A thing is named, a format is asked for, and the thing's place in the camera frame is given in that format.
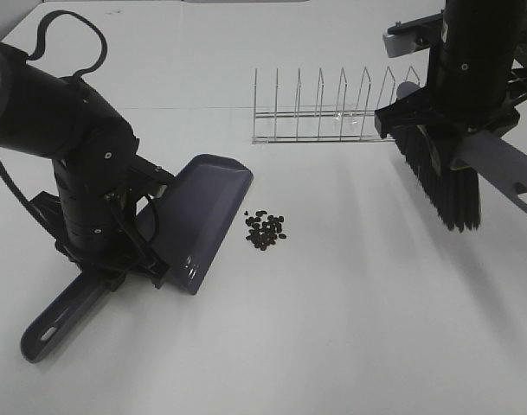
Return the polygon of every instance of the black bristles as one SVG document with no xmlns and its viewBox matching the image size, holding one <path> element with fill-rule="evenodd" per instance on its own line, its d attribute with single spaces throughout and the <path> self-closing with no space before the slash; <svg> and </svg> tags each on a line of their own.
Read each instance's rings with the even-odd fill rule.
<svg viewBox="0 0 527 415">
<path fill-rule="evenodd" d="M 434 170 L 427 140 L 416 127 L 398 129 L 395 143 L 405 156 L 414 174 L 438 215 L 453 230 L 463 232 L 480 226 L 479 175 L 473 169 L 447 169 L 439 176 Z"/>
</svg>

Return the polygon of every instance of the white table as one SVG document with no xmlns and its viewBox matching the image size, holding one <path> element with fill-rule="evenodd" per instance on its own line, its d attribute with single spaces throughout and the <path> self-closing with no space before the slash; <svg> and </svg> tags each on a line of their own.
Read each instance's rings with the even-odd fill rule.
<svg viewBox="0 0 527 415">
<path fill-rule="evenodd" d="M 393 144 L 251 144 L 255 67 L 424 73 L 427 54 L 388 61 L 381 40 L 442 7 L 424 3 L 35 9 L 6 42 L 31 51 L 50 10 L 91 19 L 110 54 L 86 79 L 139 153 L 175 173 L 199 153 L 239 159 L 255 175 L 241 211 L 285 215 L 288 239 L 255 251 L 240 214 L 196 297 L 129 278 L 33 366 L 21 334 L 78 271 L 0 181 L 0 414 L 527 414 L 526 215 L 483 181 L 483 227 L 449 233 Z M 48 40 L 38 66 L 59 76 L 98 53 L 67 18 Z M 28 196 L 54 191 L 48 161 L 0 154 Z"/>
</svg>

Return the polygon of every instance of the wire rack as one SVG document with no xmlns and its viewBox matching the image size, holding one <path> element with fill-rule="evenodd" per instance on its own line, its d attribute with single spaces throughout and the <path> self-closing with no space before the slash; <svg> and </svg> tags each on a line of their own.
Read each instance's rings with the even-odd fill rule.
<svg viewBox="0 0 527 415">
<path fill-rule="evenodd" d="M 311 95 L 314 103 L 302 105 L 302 72 L 298 69 L 293 105 L 283 106 L 280 101 L 280 73 L 276 69 L 272 105 L 264 108 L 258 103 L 258 69 L 254 76 L 254 132 L 255 144 L 278 143 L 369 143 L 391 141 L 381 139 L 374 128 L 376 108 L 389 105 L 395 98 L 397 81 L 390 67 L 382 77 L 380 91 L 373 93 L 373 82 L 368 68 L 363 69 L 361 80 L 355 89 L 344 68 L 340 70 L 336 89 L 336 103 L 325 105 L 325 76 L 318 70 L 316 91 Z M 414 67 L 409 67 L 405 80 L 421 85 L 421 78 Z M 376 105 L 371 105 L 372 98 Z"/>
</svg>

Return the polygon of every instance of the white surface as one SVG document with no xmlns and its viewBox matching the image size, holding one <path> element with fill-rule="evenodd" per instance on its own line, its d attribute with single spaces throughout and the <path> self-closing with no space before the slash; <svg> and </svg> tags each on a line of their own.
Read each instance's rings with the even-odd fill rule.
<svg viewBox="0 0 527 415">
<path fill-rule="evenodd" d="M 256 252 L 240 215 L 196 297 L 131 278 L 32 366 L 20 336 L 77 271 L 0 183 L 0 414 L 527 414 L 524 214 L 483 183 L 483 228 L 448 233 L 394 145 L 250 144 L 254 67 L 422 71 L 426 54 L 388 62 L 381 44 L 441 7 L 422 3 L 65 3 L 106 33 L 87 80 L 140 154 L 173 172 L 238 158 L 255 175 L 241 211 L 285 215 L 288 240 Z M 60 7 L 7 42 L 32 50 Z M 49 72 L 95 59 L 80 25 L 50 33 Z M 53 189 L 48 162 L 2 155 L 28 195 Z"/>
<path fill-rule="evenodd" d="M 0 41 L 40 2 L 41 0 L 0 0 Z"/>
</svg>

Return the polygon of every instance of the pile of seeds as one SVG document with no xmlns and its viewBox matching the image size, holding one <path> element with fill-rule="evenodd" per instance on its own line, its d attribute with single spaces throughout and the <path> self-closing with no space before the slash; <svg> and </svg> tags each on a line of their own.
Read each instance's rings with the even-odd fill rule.
<svg viewBox="0 0 527 415">
<path fill-rule="evenodd" d="M 278 239 L 286 239 L 286 235 L 282 233 L 283 222 L 284 216 L 273 216 L 260 210 L 254 217 L 246 219 L 246 225 L 250 227 L 246 239 L 254 244 L 255 249 L 266 251 L 269 246 L 276 245 Z"/>
</svg>

